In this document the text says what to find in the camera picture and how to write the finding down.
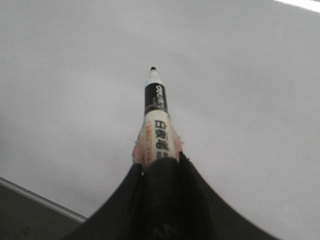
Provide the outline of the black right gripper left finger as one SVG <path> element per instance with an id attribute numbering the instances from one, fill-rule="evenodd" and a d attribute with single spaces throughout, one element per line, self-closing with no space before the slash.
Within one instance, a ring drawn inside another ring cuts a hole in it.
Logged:
<path id="1" fill-rule="evenodd" d="M 134 163 L 111 197 L 64 240 L 138 240 L 142 166 Z"/>

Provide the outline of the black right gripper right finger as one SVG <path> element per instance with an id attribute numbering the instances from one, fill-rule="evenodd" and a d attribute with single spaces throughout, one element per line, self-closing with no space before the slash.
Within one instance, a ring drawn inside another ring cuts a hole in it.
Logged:
<path id="1" fill-rule="evenodd" d="M 191 240 L 276 240 L 226 203 L 179 153 L 179 176 L 186 232 Z"/>

